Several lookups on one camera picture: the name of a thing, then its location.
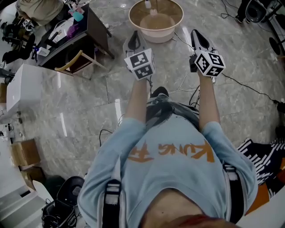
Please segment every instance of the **black strap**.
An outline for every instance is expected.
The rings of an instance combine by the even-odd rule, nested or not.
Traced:
[[[113,179],[106,184],[102,228],[119,228],[121,182]]]
[[[232,210],[230,222],[236,224],[244,214],[244,194],[241,186],[240,177],[236,172],[236,168],[224,164],[224,170],[229,176],[230,191],[231,191],[231,201],[232,201]]]

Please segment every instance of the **white cabinet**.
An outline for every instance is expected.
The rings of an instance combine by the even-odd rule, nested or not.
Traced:
[[[41,100],[42,68],[23,64],[7,86],[7,112],[13,113]]]

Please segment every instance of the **black and white cloth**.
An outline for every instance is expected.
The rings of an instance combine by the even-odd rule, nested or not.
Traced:
[[[284,186],[276,175],[285,157],[285,139],[278,138],[270,144],[260,144],[247,138],[237,149],[253,162],[258,185],[266,183],[269,196],[273,197]]]

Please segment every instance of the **cardboard box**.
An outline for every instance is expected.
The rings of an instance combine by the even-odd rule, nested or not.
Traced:
[[[34,139],[15,142],[11,148],[15,166],[28,166],[41,161]]]
[[[0,83],[0,103],[6,103],[7,85]]]
[[[26,185],[33,190],[35,190],[33,180],[41,183],[45,181],[45,175],[40,167],[31,167],[29,169],[21,171],[21,174],[24,178],[24,181],[26,182]]]

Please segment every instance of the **plastic basin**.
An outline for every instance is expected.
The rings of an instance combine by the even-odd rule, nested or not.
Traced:
[[[150,0],[136,3],[129,11],[130,22],[141,30],[144,38],[153,43],[163,43],[174,36],[175,27],[183,19],[183,9],[171,0]]]

